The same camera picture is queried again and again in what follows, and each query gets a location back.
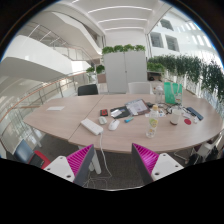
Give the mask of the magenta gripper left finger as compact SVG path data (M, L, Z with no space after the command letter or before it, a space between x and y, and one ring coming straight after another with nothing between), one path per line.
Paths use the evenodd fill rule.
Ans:
M78 186L83 186L93 156L94 145L91 144L67 157L58 156L44 170L75 183Z

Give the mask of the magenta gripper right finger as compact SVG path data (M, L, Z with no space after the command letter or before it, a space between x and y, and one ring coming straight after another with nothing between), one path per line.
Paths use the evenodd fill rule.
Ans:
M183 169L183 166L167 153L158 154L136 143L132 144L132 156L145 185Z

